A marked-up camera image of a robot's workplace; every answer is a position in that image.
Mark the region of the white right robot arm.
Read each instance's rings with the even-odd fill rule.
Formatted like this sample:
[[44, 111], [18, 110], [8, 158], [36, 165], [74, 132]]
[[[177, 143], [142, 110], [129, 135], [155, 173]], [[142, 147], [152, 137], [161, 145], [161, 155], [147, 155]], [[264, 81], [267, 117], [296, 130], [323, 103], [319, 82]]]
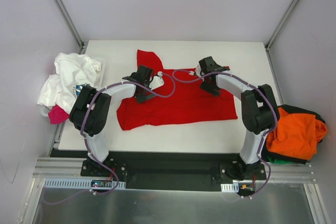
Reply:
[[279, 111], [272, 87], [256, 86], [233, 74], [229, 67], [218, 65], [210, 56], [198, 62], [196, 75], [203, 79], [201, 88], [219, 95], [226, 90], [241, 102], [242, 121], [246, 128], [243, 147], [239, 153], [242, 163], [236, 166], [236, 174], [248, 179], [255, 173], [254, 163], [261, 158], [266, 136], [276, 128]]

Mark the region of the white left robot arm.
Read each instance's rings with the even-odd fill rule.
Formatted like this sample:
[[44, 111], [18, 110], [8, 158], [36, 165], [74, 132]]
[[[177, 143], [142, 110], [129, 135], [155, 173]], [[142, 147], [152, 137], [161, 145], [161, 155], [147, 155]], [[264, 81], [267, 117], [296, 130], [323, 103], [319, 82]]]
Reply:
[[146, 95], [145, 92], [146, 89], [152, 89], [150, 84], [154, 77], [153, 69], [141, 65], [136, 72], [110, 88], [102, 88], [101, 92], [89, 85], [80, 89], [69, 119], [86, 136], [88, 156], [95, 161], [92, 168], [99, 176], [105, 176], [111, 171], [111, 163], [106, 160], [109, 151], [103, 133], [111, 102], [131, 97], [144, 102], [152, 98], [153, 95]]

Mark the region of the red t-shirt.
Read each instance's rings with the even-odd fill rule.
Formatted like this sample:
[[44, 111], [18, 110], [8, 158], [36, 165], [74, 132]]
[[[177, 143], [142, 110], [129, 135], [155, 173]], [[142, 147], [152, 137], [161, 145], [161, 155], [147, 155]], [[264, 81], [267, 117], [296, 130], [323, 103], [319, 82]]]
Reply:
[[143, 103], [136, 98], [124, 99], [117, 109], [117, 119], [122, 130], [128, 131], [144, 125], [188, 124], [203, 121], [236, 120], [238, 118], [234, 97], [221, 90], [218, 97], [201, 89], [201, 81], [185, 84], [173, 83], [175, 75], [181, 80], [192, 80], [187, 72], [174, 73], [165, 69], [161, 59], [150, 51], [137, 51], [137, 65], [144, 65], [155, 72], [165, 73], [164, 85], [155, 90], [164, 97], [154, 97]]

